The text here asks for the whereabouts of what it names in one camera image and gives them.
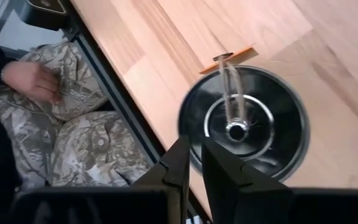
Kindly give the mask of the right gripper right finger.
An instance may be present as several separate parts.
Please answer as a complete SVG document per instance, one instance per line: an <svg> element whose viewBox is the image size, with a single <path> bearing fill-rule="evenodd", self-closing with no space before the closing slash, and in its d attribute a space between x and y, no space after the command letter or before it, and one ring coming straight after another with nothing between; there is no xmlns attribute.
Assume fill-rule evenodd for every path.
<svg viewBox="0 0 358 224"><path fill-rule="evenodd" d="M202 173L214 224L288 224L293 192L210 138Z"/></svg>

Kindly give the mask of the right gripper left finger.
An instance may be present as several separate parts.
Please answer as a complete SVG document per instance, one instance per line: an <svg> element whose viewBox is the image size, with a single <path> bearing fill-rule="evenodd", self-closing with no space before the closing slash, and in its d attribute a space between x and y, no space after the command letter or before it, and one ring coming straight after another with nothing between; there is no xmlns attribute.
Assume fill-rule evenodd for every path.
<svg viewBox="0 0 358 224"><path fill-rule="evenodd" d="M131 187L142 189L150 203L142 203L145 224L185 224L190 179L190 142L180 136L170 149Z"/></svg>

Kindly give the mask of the silver candle jar orange tag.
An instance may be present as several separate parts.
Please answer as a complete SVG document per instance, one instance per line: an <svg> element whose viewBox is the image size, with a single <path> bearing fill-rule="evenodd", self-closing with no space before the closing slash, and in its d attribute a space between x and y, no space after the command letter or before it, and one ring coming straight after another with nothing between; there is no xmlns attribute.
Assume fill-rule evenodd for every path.
<svg viewBox="0 0 358 224"><path fill-rule="evenodd" d="M209 67L183 99L178 132L190 139L190 161L202 170L201 142L215 140L249 165L281 182L299 168L310 141L310 122L297 92L263 68L239 65L251 49L226 53L236 76Z"/></svg>

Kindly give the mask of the person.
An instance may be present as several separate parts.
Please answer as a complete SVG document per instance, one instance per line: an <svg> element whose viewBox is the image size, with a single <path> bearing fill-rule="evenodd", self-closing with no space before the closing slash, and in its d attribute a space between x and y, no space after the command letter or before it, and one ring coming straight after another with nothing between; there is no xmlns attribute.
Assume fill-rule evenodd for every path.
<svg viewBox="0 0 358 224"><path fill-rule="evenodd" d="M9 62L35 62L60 82L57 103L36 100L1 80ZM78 48L44 45L17 60L0 48L0 224L23 194L43 187L122 187L149 165Z"/></svg>

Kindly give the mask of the person's hand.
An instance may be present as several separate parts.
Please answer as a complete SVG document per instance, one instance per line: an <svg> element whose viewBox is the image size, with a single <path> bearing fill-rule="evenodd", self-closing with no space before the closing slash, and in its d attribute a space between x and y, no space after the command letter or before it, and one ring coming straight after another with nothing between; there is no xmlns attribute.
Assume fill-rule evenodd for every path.
<svg viewBox="0 0 358 224"><path fill-rule="evenodd" d="M36 100L57 103L61 100L60 82L51 70L35 62L9 62L1 80L9 87Z"/></svg>

